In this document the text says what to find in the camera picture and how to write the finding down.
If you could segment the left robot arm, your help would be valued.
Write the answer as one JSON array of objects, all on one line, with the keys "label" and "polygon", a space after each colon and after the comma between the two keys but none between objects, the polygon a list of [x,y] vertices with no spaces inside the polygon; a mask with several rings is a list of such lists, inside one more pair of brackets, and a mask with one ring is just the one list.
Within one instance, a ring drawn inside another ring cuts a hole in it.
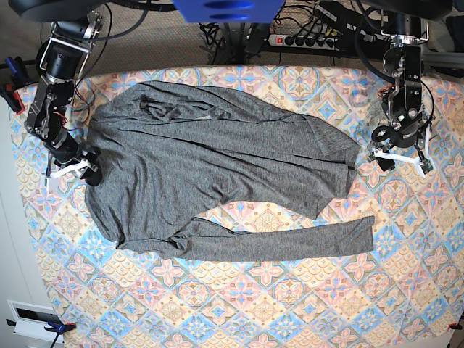
[{"label": "left robot arm", "polygon": [[424,178],[434,169],[429,154],[434,113],[423,104],[427,86],[421,80],[421,45],[428,41],[428,24],[408,14],[393,14],[381,23],[381,34],[391,41],[383,66],[393,83],[378,93],[386,118],[371,133],[369,160],[383,171],[393,170],[397,162],[409,163]]}]

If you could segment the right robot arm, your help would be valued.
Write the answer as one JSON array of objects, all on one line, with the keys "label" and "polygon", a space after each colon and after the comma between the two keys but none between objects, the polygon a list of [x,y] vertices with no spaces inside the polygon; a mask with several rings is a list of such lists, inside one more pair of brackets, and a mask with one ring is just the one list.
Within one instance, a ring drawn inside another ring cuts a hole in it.
[{"label": "right robot arm", "polygon": [[102,16],[96,12],[74,21],[51,24],[49,40],[41,47],[38,69],[41,77],[28,110],[26,131],[40,139],[48,150],[46,183],[72,173],[90,186],[102,181],[99,150],[77,142],[65,126],[67,106],[74,99],[76,80],[82,75]]}]

